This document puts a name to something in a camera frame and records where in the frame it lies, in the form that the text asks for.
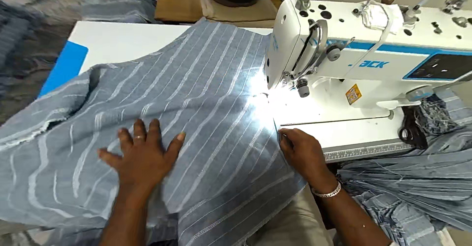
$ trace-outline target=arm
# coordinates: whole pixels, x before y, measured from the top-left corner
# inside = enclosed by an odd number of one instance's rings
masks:
[[[280,129],[280,148],[289,163],[313,187],[316,193],[331,193],[338,182],[328,170],[320,143],[299,129]],[[322,198],[327,213],[346,246],[388,246],[391,241],[379,226],[343,189],[329,198]]]
[[[134,138],[124,128],[119,130],[118,137],[123,157],[98,149],[99,157],[119,177],[118,195],[100,246],[144,246],[148,198],[172,168],[185,134],[178,134],[164,151],[159,121],[152,120],[146,134],[143,121],[138,119],[134,123]]]

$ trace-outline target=hand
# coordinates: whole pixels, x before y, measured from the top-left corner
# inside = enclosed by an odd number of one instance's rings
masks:
[[[172,168],[184,143],[185,133],[176,135],[167,151],[161,147],[161,131],[157,119],[151,121],[147,134],[143,121],[136,120],[133,133],[134,138],[126,128],[118,131],[123,157],[103,148],[98,149],[98,155],[118,172],[120,189],[129,187],[150,192]]]
[[[317,193],[326,194],[332,192],[338,182],[336,177],[328,170],[322,147],[318,140],[300,129],[279,130],[282,136],[280,149],[285,159],[305,178]]]

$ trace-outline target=warning sticker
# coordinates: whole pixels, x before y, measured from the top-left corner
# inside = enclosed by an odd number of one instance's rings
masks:
[[[346,92],[347,102],[349,102],[350,105],[352,105],[360,97],[362,97],[362,94],[359,91],[357,84],[354,84],[354,86],[352,86],[351,89]]]

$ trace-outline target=silver bracelet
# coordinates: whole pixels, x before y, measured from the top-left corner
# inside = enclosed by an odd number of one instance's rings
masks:
[[[338,181],[338,186],[336,186],[336,189],[334,189],[334,191],[332,191],[329,194],[318,194],[315,192],[315,190],[313,190],[313,188],[311,189],[311,192],[313,192],[316,196],[319,196],[322,198],[333,197],[334,195],[339,194],[340,191],[341,191],[341,183],[339,181]]]

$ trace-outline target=right hand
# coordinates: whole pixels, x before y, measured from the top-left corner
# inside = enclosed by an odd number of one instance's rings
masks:
[[[323,155],[322,147],[318,140],[300,129],[279,130],[282,136],[280,148],[287,161],[305,178],[317,193],[332,192],[338,182],[331,173]]]

